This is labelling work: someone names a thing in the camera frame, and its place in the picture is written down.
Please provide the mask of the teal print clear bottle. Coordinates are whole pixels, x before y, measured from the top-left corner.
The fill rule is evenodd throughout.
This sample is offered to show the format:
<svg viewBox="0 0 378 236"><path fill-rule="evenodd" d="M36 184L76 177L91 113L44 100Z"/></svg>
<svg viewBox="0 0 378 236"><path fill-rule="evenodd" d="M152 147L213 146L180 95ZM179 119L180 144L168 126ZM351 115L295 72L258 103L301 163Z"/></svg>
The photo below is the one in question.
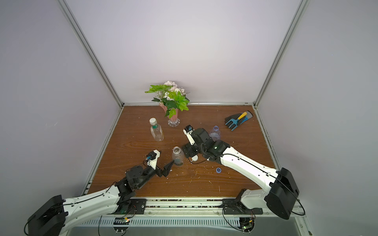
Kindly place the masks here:
<svg viewBox="0 0 378 236"><path fill-rule="evenodd" d="M177 166L183 165L184 159L185 159L185 154L180 147L176 146L176 147L173 148L172 159L173 159L175 165L177 165Z"/></svg>

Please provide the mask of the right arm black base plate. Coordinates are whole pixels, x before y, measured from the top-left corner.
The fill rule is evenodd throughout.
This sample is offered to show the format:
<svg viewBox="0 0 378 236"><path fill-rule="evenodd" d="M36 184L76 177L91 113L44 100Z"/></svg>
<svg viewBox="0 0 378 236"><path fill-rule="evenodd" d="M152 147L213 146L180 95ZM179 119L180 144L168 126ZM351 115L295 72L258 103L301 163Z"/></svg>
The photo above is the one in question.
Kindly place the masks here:
<svg viewBox="0 0 378 236"><path fill-rule="evenodd" d="M252 208L249 209L244 206L241 201L236 199L222 199L222 204L218 206L222 208L225 215L236 215L236 214L251 214L251 215L263 215L262 208Z"/></svg>

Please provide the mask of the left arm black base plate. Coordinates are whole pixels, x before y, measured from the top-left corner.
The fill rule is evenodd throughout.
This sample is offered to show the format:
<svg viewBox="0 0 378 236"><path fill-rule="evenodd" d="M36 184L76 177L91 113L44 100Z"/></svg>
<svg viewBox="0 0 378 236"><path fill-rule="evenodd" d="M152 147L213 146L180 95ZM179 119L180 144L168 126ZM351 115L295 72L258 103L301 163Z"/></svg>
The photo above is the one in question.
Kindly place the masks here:
<svg viewBox="0 0 378 236"><path fill-rule="evenodd" d="M147 199L143 198L129 199L121 203L113 214L142 215L145 212L146 203Z"/></svg>

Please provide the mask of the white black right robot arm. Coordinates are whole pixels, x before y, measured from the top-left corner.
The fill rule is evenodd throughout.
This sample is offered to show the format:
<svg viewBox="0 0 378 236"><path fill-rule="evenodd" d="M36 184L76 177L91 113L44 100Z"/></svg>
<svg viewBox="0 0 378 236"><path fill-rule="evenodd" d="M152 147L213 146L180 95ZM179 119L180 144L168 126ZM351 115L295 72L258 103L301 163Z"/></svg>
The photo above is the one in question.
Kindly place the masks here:
<svg viewBox="0 0 378 236"><path fill-rule="evenodd" d="M281 168L262 165L239 151L230 144L214 141L203 128L193 129L191 125L183 133L188 143L182 146L186 158L201 154L206 160L229 167L256 183L264 191L264 201L276 216L288 220L298 201L299 189L292 173Z"/></svg>

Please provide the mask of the green label clear bottle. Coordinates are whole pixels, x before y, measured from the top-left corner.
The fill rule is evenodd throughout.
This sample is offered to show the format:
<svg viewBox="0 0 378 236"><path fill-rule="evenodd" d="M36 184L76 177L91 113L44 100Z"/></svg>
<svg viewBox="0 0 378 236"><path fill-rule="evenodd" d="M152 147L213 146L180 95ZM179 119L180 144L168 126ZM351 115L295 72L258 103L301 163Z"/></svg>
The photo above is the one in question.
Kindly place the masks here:
<svg viewBox="0 0 378 236"><path fill-rule="evenodd" d="M156 125L151 125L151 134L154 140L157 142L161 142L164 140L162 127L158 123Z"/></svg>

